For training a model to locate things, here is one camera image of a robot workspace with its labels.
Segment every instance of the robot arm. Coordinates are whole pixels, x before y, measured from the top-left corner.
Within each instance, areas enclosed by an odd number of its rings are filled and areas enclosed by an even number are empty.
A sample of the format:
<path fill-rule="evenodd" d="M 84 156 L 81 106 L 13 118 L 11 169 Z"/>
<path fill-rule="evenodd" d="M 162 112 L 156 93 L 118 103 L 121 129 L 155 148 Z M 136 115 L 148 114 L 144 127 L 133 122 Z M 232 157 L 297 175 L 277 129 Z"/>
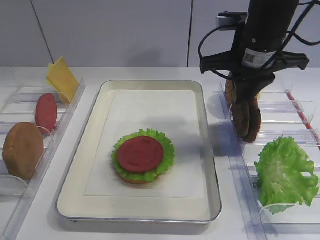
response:
<path fill-rule="evenodd" d="M 300 23 L 317 4 L 320 5 L 319 0 L 303 3 L 308 6 L 290 32 L 288 28 L 295 11 L 298 5 L 302 5 L 299 0 L 251 0 L 247 13 L 220 13 L 217 28 L 209 32 L 199 44 L 201 73 L 211 71 L 232 80 L 234 104 L 238 104 L 253 99 L 273 83 L 275 72 L 288 68 L 304 70 L 309 63 L 305 54 L 283 50 L 292 37 L 297 37 L 295 32 Z M 235 34 L 230 51 L 202 56 L 201 47 L 211 34 L 231 30 L 235 30 Z M 229 71 L 229 76 L 218 72 L 220 70 Z"/>

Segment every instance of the white countertop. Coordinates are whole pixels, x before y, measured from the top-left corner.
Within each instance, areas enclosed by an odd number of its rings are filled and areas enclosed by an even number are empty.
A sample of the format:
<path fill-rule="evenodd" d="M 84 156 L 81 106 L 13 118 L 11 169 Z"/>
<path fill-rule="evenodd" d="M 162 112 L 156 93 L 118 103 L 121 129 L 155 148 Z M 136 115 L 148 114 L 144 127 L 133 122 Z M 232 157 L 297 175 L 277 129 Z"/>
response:
<path fill-rule="evenodd" d="M 207 107 L 210 129 L 215 131 L 223 118 L 219 98 L 213 92 L 219 91 L 221 78 L 213 73 L 201 74 L 199 68 L 72 68 L 77 77 L 83 77 L 85 92 L 73 115 L 68 129 L 60 143 L 51 165 L 43 179 L 40 189 L 32 203 L 25 221 L 17 236 L 18 240 L 246 240 L 245 224 L 234 187 L 228 156 L 221 156 L 219 142 L 214 141 L 215 164 L 221 192 L 222 212 L 220 217 L 208 227 L 201 229 L 168 228 L 159 226 L 97 225 L 90 227 L 79 223 L 62 224 L 54 205 L 57 190 L 61 183 L 66 165 L 75 147 L 89 109 L 102 83 L 108 80 L 188 80 L 202 85 Z M 24 83 L 46 86 L 47 68 L 43 67 L 0 67 L 0 86 Z M 314 101 L 320 106 L 318 80 L 320 68 L 305 71 L 288 69 L 276 74 L 276 80 L 268 89 L 294 85 L 292 95 L 296 100 Z M 320 111 L 312 121 L 313 128 L 320 129 Z M 274 235 L 275 239 L 318 239 L 316 235 Z"/>

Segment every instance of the yellow cheese slice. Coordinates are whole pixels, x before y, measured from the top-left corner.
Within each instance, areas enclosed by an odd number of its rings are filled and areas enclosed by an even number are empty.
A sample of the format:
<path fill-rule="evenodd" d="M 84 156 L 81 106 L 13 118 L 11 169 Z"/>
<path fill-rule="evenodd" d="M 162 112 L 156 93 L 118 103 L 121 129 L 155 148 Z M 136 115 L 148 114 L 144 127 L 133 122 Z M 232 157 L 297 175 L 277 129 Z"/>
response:
<path fill-rule="evenodd" d="M 55 64 L 49 64 L 47 82 L 55 88 L 64 104 L 69 104 L 79 86 L 73 73 L 68 68 L 65 58 L 61 57 Z"/>

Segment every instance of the bottom bun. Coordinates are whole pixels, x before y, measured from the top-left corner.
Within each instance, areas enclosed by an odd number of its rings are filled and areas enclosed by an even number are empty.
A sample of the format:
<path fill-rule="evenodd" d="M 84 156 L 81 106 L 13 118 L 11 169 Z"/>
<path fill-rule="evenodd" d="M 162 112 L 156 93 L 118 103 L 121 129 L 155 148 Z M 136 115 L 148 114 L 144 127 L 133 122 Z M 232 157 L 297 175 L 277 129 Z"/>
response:
<path fill-rule="evenodd" d="M 118 176 L 125 181 L 127 184 L 136 184 L 136 185 L 141 185 L 141 184 L 149 184 L 149 183 L 153 183 L 154 181 L 145 181 L 145 180 L 133 180 L 133 179 L 126 179 L 124 177 L 122 177 L 120 174 L 118 174 Z"/>

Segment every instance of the partially assembled burger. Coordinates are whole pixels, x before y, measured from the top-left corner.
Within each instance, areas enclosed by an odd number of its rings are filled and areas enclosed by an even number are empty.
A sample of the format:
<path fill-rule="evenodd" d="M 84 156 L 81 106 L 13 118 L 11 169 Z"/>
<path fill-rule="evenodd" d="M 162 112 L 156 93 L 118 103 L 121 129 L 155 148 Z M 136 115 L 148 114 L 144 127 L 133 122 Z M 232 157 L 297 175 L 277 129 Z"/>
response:
<path fill-rule="evenodd" d="M 174 164 L 175 148 L 163 132 L 140 129 L 121 138 L 112 152 L 118 175 L 130 184 L 155 181 Z"/>
<path fill-rule="evenodd" d="M 249 101 L 233 104 L 233 83 L 227 80 L 225 83 L 225 94 L 228 104 L 231 106 L 233 123 L 236 134 L 246 143 L 253 143 L 261 128 L 262 118 L 258 105 L 258 96 Z"/>

